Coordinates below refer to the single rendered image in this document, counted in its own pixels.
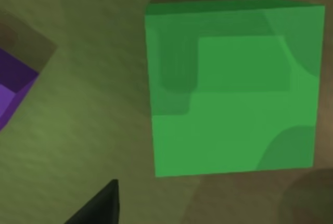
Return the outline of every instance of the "black pointed object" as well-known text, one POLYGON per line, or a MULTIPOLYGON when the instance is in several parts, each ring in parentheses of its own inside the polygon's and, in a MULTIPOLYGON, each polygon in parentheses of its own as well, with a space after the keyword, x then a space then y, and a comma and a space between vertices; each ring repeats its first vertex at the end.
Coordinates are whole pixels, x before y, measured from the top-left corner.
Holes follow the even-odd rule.
POLYGON ((110 181, 65 224, 119 224, 119 183, 110 181))

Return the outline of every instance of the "purple cube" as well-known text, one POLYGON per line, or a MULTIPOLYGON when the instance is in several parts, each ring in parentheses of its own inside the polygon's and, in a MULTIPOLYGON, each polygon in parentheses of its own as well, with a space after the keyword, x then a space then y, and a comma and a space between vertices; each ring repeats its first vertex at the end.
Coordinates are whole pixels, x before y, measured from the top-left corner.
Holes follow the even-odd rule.
POLYGON ((38 73, 0 49, 0 130, 8 123, 38 73))

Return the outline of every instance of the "green square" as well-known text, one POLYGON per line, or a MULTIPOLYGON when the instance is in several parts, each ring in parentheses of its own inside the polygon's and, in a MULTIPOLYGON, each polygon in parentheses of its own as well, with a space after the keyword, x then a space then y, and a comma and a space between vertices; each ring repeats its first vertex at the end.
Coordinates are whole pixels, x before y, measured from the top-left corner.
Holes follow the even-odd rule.
POLYGON ((156 176, 311 167, 324 12, 287 0, 149 5, 156 176))

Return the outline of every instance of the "olive green surface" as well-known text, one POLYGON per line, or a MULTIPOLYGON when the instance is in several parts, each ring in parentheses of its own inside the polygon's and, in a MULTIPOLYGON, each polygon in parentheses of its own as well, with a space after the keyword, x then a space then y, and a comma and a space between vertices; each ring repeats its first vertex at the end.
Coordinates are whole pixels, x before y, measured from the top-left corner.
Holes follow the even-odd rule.
MULTIPOLYGON (((331 0, 305 1, 325 3, 332 18, 331 0)), ((289 224, 279 204, 307 170, 154 177, 148 2, 0 0, 58 47, 0 133, 1 224, 64 223, 113 178, 120 181, 120 224, 289 224)), ((332 22, 326 28, 317 167, 333 165, 332 22)))

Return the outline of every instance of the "green block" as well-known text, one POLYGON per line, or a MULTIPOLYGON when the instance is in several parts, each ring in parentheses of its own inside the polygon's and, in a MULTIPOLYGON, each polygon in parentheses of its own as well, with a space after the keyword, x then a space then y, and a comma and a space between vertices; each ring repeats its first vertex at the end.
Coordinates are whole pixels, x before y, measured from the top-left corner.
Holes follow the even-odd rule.
POLYGON ((311 167, 324 12, 287 0, 149 5, 156 176, 311 167))

